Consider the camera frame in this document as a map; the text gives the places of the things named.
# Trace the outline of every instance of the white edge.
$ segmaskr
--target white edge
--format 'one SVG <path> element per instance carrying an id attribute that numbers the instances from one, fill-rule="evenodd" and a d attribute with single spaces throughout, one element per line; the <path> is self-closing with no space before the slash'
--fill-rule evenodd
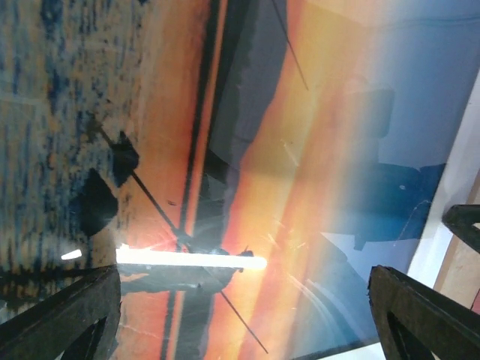
<path id="1" fill-rule="evenodd" d="M 440 272 L 452 233 L 442 224 L 442 215 L 455 204 L 467 201 L 480 169 L 480 73 L 463 114 L 457 137 L 433 198 L 427 223 L 407 274 L 433 287 Z M 329 356 L 328 360 L 384 360 L 380 343 Z"/>

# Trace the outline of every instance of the orange sky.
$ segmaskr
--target orange sky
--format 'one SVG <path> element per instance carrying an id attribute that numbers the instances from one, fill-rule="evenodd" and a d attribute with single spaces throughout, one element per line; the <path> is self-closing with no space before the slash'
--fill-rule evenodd
<path id="1" fill-rule="evenodd" d="M 226 4 L 223 0 L 221 14 Z M 364 8 L 351 4 L 331 3 L 338 13 L 370 16 Z M 152 20 L 148 26 L 150 33 L 157 35 L 151 37 L 156 45 L 145 57 L 148 63 L 139 79 L 143 100 L 138 101 L 136 119 L 141 124 L 137 172 L 174 224 L 179 223 L 185 187 L 207 5 L 200 0 L 173 1 L 168 11 L 152 12 L 151 18 L 158 17 L 158 21 Z M 220 16 L 220 28 L 223 20 Z M 289 279 L 302 282 L 315 270 L 309 264 L 310 254 L 322 250 L 316 239 L 321 224 L 330 220 L 328 204 L 335 201 L 338 192 L 341 159 L 347 156 L 355 120 L 341 118 L 337 109 L 348 105 L 342 94 L 359 59 L 365 57 L 362 48 L 368 40 L 358 23 L 325 11 L 315 1 L 290 1 L 288 28 L 309 89 L 287 50 L 275 98 L 242 162 L 223 242 L 231 254 L 249 245 L 257 256 L 268 260 L 264 271 L 237 274 L 225 293 L 268 348 L 270 359 L 282 359 L 288 351 L 299 300 L 299 291 Z M 214 68 L 218 66 L 218 50 L 219 46 Z M 214 84 L 212 71 L 193 170 L 189 230 L 195 216 Z M 124 229 L 127 242 L 173 250 L 175 239 L 168 226 L 132 181 L 122 190 L 121 199 L 127 196 L 131 198 L 121 202 L 120 215 L 128 220 Z M 166 293 L 129 294 L 123 299 L 122 321 L 127 322 L 118 330 L 117 359 L 158 359 L 166 303 Z M 177 301 L 173 335 L 181 309 L 182 302 Z M 206 359 L 262 359 L 265 355 L 219 296 L 209 339 Z M 170 344 L 169 358 L 174 351 Z"/>

